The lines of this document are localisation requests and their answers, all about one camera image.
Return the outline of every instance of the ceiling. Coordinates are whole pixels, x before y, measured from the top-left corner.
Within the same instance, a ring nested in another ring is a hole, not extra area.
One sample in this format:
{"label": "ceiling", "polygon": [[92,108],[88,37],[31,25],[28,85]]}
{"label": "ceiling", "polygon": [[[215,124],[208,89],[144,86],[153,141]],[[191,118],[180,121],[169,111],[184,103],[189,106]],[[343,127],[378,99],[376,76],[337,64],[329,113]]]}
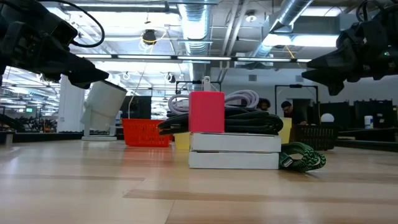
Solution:
{"label": "ceiling", "polygon": [[[253,11],[256,20],[248,22],[243,20],[238,32],[238,40],[233,45],[233,54],[247,53],[253,51],[263,40],[262,27],[267,15],[279,10],[281,1],[247,0],[247,11]],[[108,2],[99,0],[73,1],[74,3],[95,3],[107,4]],[[123,3],[135,3],[137,1],[123,1]],[[303,16],[328,16],[335,17],[342,11],[350,11],[357,1],[335,1],[335,0],[315,0],[312,5],[302,14]],[[210,24],[210,55],[220,55],[226,36],[226,26],[230,20],[233,0],[221,0],[211,9]],[[89,17],[79,11],[68,11],[65,7],[58,5],[46,5],[48,9],[71,23],[80,33],[76,40],[80,43],[93,44],[99,41],[101,32],[99,27],[90,20]],[[147,12],[127,12],[128,7],[106,7],[105,11],[89,12],[104,27],[105,41],[99,47],[93,49],[84,49],[70,46],[74,54],[154,54],[154,55],[184,55],[185,44],[181,18],[178,14],[166,13],[147,13]],[[154,29],[157,37],[157,43],[152,49],[142,45],[141,35],[147,29]],[[315,58],[335,49],[334,47],[303,47],[290,45],[282,48],[273,48],[270,54],[274,57],[291,58],[292,54],[297,58]],[[172,95],[175,84],[169,83],[166,75],[174,75],[178,81],[190,81],[189,63],[145,63],[145,62],[115,62],[104,61],[94,62],[95,65],[106,72],[109,72],[109,81],[121,85],[124,88],[135,89],[139,83],[140,76],[143,79],[140,82],[137,94],[156,96]],[[228,73],[227,80],[230,85],[239,83],[238,80],[246,80],[239,77],[238,74],[244,74],[243,70],[236,70]],[[2,97],[31,97],[32,100],[25,100],[28,104],[31,101],[40,100],[41,105],[46,101],[57,103],[59,99],[60,85],[53,82],[44,81],[40,75],[16,68],[7,68],[3,75],[5,79],[2,87]],[[149,91],[148,88],[158,89],[157,92]]]}

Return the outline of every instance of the pink object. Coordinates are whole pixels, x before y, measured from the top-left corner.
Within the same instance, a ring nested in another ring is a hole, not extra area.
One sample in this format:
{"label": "pink object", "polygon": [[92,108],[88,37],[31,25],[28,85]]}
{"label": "pink object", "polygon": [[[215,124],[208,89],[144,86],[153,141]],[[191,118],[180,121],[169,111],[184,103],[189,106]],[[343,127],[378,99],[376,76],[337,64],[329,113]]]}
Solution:
{"label": "pink object", "polygon": [[215,91],[193,91],[189,94],[190,132],[224,132],[224,93]]}

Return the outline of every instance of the wooden table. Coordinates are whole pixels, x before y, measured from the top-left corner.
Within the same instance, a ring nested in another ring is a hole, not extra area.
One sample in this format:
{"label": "wooden table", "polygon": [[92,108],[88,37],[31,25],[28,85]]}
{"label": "wooden table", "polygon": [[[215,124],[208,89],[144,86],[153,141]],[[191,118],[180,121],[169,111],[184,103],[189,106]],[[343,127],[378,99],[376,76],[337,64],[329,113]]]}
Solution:
{"label": "wooden table", "polygon": [[336,148],[327,165],[189,169],[186,151],[124,142],[0,150],[0,223],[396,223],[398,154]]}

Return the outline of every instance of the red basket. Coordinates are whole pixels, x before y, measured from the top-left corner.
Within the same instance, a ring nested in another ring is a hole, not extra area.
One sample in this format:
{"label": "red basket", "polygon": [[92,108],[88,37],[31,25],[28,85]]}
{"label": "red basket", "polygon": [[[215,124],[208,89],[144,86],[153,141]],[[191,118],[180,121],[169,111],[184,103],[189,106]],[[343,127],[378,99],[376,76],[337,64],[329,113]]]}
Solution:
{"label": "red basket", "polygon": [[170,136],[159,135],[157,125],[163,121],[123,119],[124,142],[128,146],[168,147]]}

